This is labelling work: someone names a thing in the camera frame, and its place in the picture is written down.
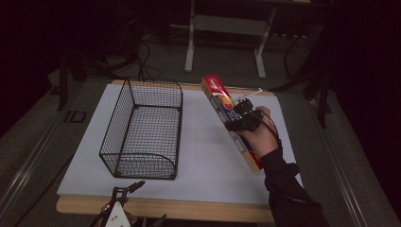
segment sleeve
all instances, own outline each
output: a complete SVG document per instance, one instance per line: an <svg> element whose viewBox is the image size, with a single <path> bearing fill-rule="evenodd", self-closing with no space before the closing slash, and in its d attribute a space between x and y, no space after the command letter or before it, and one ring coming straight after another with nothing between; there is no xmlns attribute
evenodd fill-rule
<svg viewBox="0 0 401 227"><path fill-rule="evenodd" d="M296 164L286 163L282 148L260 160L265 167L265 186L270 192L269 205L277 227L329 226L322 207L307 195L295 179L300 169Z"/></svg>

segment red box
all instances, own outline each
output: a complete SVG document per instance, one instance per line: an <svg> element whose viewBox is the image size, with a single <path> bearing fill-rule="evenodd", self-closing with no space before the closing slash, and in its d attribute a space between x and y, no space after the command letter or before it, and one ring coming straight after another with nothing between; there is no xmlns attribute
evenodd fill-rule
<svg viewBox="0 0 401 227"><path fill-rule="evenodd" d="M224 123L225 121L235 121L239 119L238 114L233 110L235 103L225 89L218 75L213 74L203 78L200 87L206 94L221 122ZM263 165L248 141L234 131L229 131L229 133L238 147L239 152L251 168L251 171L257 172L262 169Z"/></svg>

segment black wire basket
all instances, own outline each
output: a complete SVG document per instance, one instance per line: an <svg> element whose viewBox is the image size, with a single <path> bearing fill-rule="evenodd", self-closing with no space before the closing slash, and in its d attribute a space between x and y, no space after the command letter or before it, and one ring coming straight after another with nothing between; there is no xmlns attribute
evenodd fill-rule
<svg viewBox="0 0 401 227"><path fill-rule="evenodd" d="M99 156L115 178L174 180L182 118L178 83L126 79Z"/></svg>

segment white sheet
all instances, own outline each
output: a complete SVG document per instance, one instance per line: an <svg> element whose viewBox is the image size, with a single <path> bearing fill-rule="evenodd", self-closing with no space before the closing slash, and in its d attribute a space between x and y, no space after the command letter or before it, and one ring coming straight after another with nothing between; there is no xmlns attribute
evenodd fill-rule
<svg viewBox="0 0 401 227"><path fill-rule="evenodd" d="M129 186L139 179L114 178L99 158L100 146L121 85L109 84L79 144L58 190L60 196L111 196L114 186ZM251 96L254 106L271 109L284 159L295 162L280 104L275 96ZM144 180L130 195L178 201L216 201L267 204L269 193L263 171L251 173L203 91L183 90L183 127L176 180Z"/></svg>

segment cable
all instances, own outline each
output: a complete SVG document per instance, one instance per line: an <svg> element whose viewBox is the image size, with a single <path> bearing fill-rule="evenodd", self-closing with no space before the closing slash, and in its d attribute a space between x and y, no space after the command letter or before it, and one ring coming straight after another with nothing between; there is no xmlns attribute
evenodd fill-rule
<svg viewBox="0 0 401 227"><path fill-rule="evenodd" d="M53 183L57 180L57 178L60 176L62 171L67 167L67 165L73 160L74 155L72 155L67 162L62 165L61 169L59 172L56 174L56 176L53 178L53 180L50 182L50 184L44 189L44 192L36 199L30 206L29 208L24 212L24 214L18 219L18 221L14 224L14 227L18 227L21 222L27 217L27 215L30 213L30 211L39 203L39 201L44 197L44 194L50 189L50 187L53 185Z"/></svg>

